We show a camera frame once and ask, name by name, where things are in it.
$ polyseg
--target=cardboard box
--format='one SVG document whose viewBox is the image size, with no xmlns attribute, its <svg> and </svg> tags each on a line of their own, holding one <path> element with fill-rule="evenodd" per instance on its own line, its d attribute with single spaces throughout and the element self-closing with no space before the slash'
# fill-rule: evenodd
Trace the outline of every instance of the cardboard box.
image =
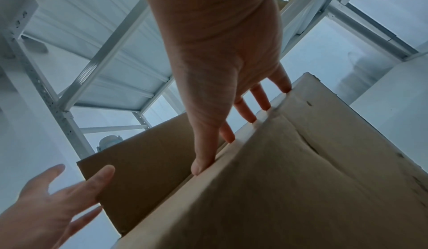
<svg viewBox="0 0 428 249">
<path fill-rule="evenodd" d="M 420 167 L 308 73 L 272 105 L 116 247 L 427 248 Z"/>
</svg>

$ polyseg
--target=metal frame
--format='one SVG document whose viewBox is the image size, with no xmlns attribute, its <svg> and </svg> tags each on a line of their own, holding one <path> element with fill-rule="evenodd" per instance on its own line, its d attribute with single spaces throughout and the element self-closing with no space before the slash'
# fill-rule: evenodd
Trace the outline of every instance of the metal frame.
<svg viewBox="0 0 428 249">
<path fill-rule="evenodd" d="M 89 8 L 84 7 L 84 4 L 81 4 L 79 0 L 71 1 L 81 10 L 90 13 L 88 11 Z M 140 2 L 130 12 L 127 11 L 123 4 L 121 4 L 120 0 L 113 1 L 115 3 L 119 3 L 119 5 L 122 5 L 120 8 L 129 14 L 125 17 L 125 20 L 123 20 L 123 22 L 113 32 L 104 45 L 101 45 L 100 42 L 93 40 L 90 34 L 79 33 L 78 37 L 81 37 L 86 42 L 99 47 L 100 50 L 92 58 L 88 66 L 85 67 L 85 69 L 81 72 L 73 84 L 62 91 L 60 94 L 56 94 L 54 92 L 51 85 L 43 76 L 37 65 L 29 58 L 20 39 L 20 35 L 24 31 L 26 23 L 28 23 L 38 8 L 37 2 L 35 0 L 28 0 L 23 7 L 24 9 L 18 12 L 13 23 L 10 23 L 9 26 L 3 27 L 5 29 L 2 30 L 2 34 L 15 53 L 16 58 L 22 64 L 38 93 L 43 98 L 46 106 L 51 111 L 52 115 L 58 122 L 62 131 L 81 159 L 94 154 L 94 150 L 86 140 L 84 134 L 151 128 L 152 126 L 143 114 L 162 94 L 165 94 L 165 98 L 168 100 L 168 102 L 171 101 L 170 104 L 177 114 L 183 112 L 183 105 L 181 103 L 180 107 L 174 107 L 174 102 L 177 101 L 177 98 L 172 98 L 168 91 L 165 92 L 174 81 L 174 78 L 167 78 L 163 75 L 160 75 L 150 67 L 142 69 L 145 73 L 163 81 L 164 85 L 156 92 L 156 94 L 135 88 L 135 91 L 140 92 L 142 96 L 150 98 L 150 100 L 145 103 L 145 105 L 142 106 L 142 108 L 138 111 L 135 109 L 116 109 L 105 106 L 87 105 L 77 102 L 79 96 L 93 82 L 95 77 L 100 74 L 100 72 L 105 68 L 106 64 L 118 53 L 118 50 L 123 46 L 129 36 L 134 31 L 138 30 L 138 27 L 147 17 L 150 10 L 146 0 L 140 0 Z M 390 56 L 400 61 L 409 60 L 422 54 L 426 54 L 419 53 L 414 48 L 400 40 L 391 31 L 384 28 L 381 24 L 377 23 L 366 14 L 349 4 L 349 0 L 323 1 L 323 4 L 321 4 L 322 6 L 319 7 L 319 10 L 314 8 L 313 5 L 317 2 L 319 5 L 319 0 L 305 0 L 305 2 L 308 4 L 307 7 L 301 8 L 302 6 L 299 6 L 299 4 L 296 4 L 296 0 L 293 0 L 281 11 L 283 26 L 285 28 L 294 29 L 294 33 L 291 33 L 291 37 L 287 40 L 287 45 L 281 53 L 281 58 L 285 56 L 285 54 L 287 54 L 325 16 L 333 19 L 340 25 L 344 26 L 347 30 L 357 35 L 359 38 L 362 38 L 379 50 L 386 52 Z M 46 17 L 48 18 L 47 20 L 55 21 L 55 23 L 58 25 L 63 25 L 67 32 L 79 32 L 74 29 L 67 29 L 67 24 L 62 23 L 60 19 L 55 19 L 49 15 L 46 15 Z M 102 17 L 97 17 L 96 19 L 102 22 L 104 26 L 112 29 L 113 26 L 111 23 L 108 21 L 106 22 Z M 130 65 L 135 69 L 139 69 L 139 65 L 135 64 L 132 57 L 128 56 L 127 53 L 120 53 L 117 55 L 117 58 L 121 62 L 124 62 L 125 64 Z M 73 120 L 73 116 L 69 112 L 70 108 L 73 106 L 130 111 L 139 121 L 140 125 L 79 128 L 76 122 Z"/>
</svg>

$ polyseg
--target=finger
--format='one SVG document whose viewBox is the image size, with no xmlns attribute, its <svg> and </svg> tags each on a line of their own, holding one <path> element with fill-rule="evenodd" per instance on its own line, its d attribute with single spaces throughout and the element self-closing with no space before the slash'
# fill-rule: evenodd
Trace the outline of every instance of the finger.
<svg viewBox="0 0 428 249">
<path fill-rule="evenodd" d="M 193 161 L 190 170 L 193 175 L 197 176 L 214 163 L 220 129 L 205 124 L 193 126 L 193 129 L 196 159 Z"/>
<path fill-rule="evenodd" d="M 258 102 L 262 110 L 268 111 L 271 108 L 271 103 L 269 102 L 266 92 L 264 92 L 263 87 L 260 83 L 257 83 L 254 87 L 250 88 L 250 92 L 253 94 L 255 100 Z"/>
<path fill-rule="evenodd" d="M 247 103 L 241 96 L 235 99 L 235 103 L 233 105 L 238 111 L 238 113 L 249 123 L 254 123 L 257 120 L 253 111 L 251 111 L 251 109 L 248 107 Z"/>
<path fill-rule="evenodd" d="M 103 211 L 103 207 L 99 206 L 83 215 L 82 217 L 71 222 L 67 229 L 64 232 L 64 235 L 57 242 L 54 248 L 61 247 L 68 239 L 70 239 L 74 234 L 79 232 L 82 228 L 87 226 L 90 222 L 92 222 L 101 212 Z"/>
<path fill-rule="evenodd" d="M 115 168 L 112 165 L 104 166 L 100 171 L 85 181 L 81 186 L 72 191 L 66 198 L 65 202 L 68 207 L 75 213 L 84 211 L 96 203 L 96 197 L 109 184 Z"/>
<path fill-rule="evenodd" d="M 220 127 L 220 135 L 228 143 L 232 143 L 233 141 L 235 141 L 235 134 L 233 133 L 231 127 L 227 122 L 224 122 L 223 125 Z"/>
<path fill-rule="evenodd" d="M 291 90 L 291 81 L 288 78 L 287 73 L 284 70 L 284 67 L 281 63 L 278 63 L 278 67 L 274 73 L 268 77 L 269 80 L 274 82 L 274 84 L 284 93 L 288 93 Z"/>
<path fill-rule="evenodd" d="M 59 164 L 30 179 L 27 184 L 25 184 L 24 188 L 22 188 L 19 198 L 46 194 L 49 189 L 49 184 L 63 173 L 65 168 L 65 165 Z"/>
<path fill-rule="evenodd" d="M 78 187 L 82 186 L 84 182 L 85 181 L 81 181 L 81 182 L 73 184 L 69 187 L 63 188 L 63 189 L 59 190 L 58 192 L 55 192 L 52 196 L 54 196 L 54 197 L 66 196 L 66 195 L 70 194 L 72 191 L 76 190 Z"/>
</svg>

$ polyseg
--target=hand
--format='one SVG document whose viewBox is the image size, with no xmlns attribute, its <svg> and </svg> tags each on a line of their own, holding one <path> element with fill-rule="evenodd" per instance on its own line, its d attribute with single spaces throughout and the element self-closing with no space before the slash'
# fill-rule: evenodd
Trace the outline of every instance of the hand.
<svg viewBox="0 0 428 249">
<path fill-rule="evenodd" d="M 60 164 L 31 179 L 16 203 L 0 215 L 1 248 L 57 249 L 103 210 L 95 208 L 71 222 L 75 215 L 97 204 L 95 198 L 110 182 L 114 167 L 105 166 L 89 180 L 50 195 L 49 184 L 64 169 Z"/>
<path fill-rule="evenodd" d="M 242 99 L 250 90 L 270 108 L 260 81 L 282 92 L 291 82 L 280 64 L 282 24 L 274 0 L 148 0 L 195 135 L 198 175 L 215 159 L 218 134 L 235 136 L 226 123 L 232 105 L 248 121 L 256 117 Z"/>
</svg>

